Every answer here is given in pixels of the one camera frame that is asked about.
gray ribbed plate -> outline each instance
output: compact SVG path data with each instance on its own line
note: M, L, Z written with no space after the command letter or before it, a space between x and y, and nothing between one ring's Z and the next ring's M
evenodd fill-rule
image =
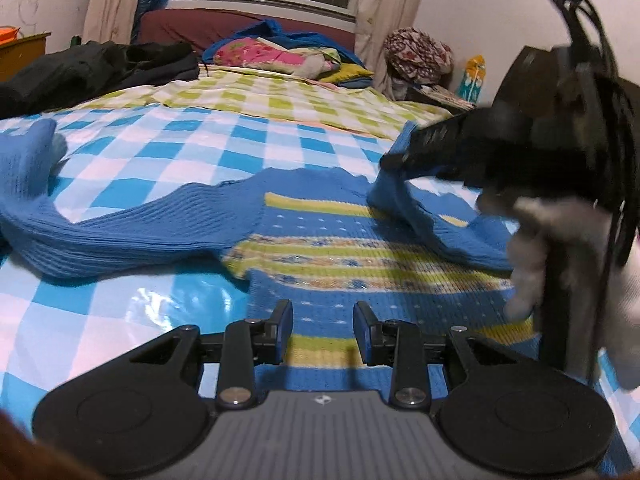
M271 392L226 412L187 458L146 480L484 480L503 478L446 446L431 419L377 392Z

gloved hand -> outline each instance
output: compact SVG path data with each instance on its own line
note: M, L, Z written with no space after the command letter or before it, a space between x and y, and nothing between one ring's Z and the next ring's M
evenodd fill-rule
M525 319L542 300L545 283L546 240L566 245L567 272L561 281L571 292L570 328L566 372L586 377L593 333L598 282L611 216L577 198L542 201L517 198L505 202L490 193L478 198L478 209L487 214L516 218L521 228L507 246L513 264L514 296L506 305L510 319ZM533 235L531 226L537 234ZM618 383L627 390L640 386L640 247L634 241L626 265L613 266L609 277L600 347L607 350Z

checkered bedsheet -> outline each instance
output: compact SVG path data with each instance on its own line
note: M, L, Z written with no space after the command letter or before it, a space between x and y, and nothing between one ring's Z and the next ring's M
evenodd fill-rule
M129 208L181 184L237 180L262 168L340 166L372 180L388 140L205 108L152 105L45 114L69 150L50 180L73 221ZM0 132L38 117L0 121ZM474 192L424 180L433 192L473 203ZM46 391L185 323L221 332L246 312L246 284L207 260L138 269L100 280L42 279L15 254L0 267L0 407L26 427ZM605 358L600 387L620 435L640 465L640 390L622 392ZM201 392L214 391L207 365Z
M389 101L371 88L349 90L247 68L213 66L208 70L209 76L196 81L129 88L77 108L199 106L267 119L323 124L384 139L395 139L407 121L427 124L450 116L435 106Z

curtain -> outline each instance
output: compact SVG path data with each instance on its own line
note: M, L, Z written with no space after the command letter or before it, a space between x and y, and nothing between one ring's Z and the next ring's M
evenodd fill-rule
M82 41L129 44L138 0L89 0Z
M382 44L397 28L413 26L419 4L420 0L356 0L356 54L375 72L373 86L389 98L391 81Z

robotic device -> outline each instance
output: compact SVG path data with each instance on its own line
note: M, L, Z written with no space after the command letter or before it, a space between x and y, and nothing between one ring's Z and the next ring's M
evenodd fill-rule
M572 44L556 50L562 77L551 118L495 104L417 130L405 153L381 167L501 192L581 196L611 211L609 247L594 326L611 266L625 263L638 225L632 115L600 20L588 0L552 0ZM600 48L577 14L592 21ZM182 326L47 394L36 437L108 478L154 480L570 478L595 466L614 431L607 403L561 371L569 297L548 261L540 361L452 327L425 336L353 310L363 361L393 368L379 393L256 391L254 366L279 364L292 330L289 301L268 320L200 335ZM593 358L598 335L594 334ZM220 363L215 399L198 395L204 363ZM427 364L449 389L431 402Z
M380 394L255 389L254 365L279 364L290 301L268 320L201 335L181 326L45 396L34 434L107 478L305 480L570 478L595 466L614 421L607 403L563 373L454 326L424 336L353 307L363 361L393 368ZM216 398L198 396L220 363ZM449 395L431 401L427 364Z

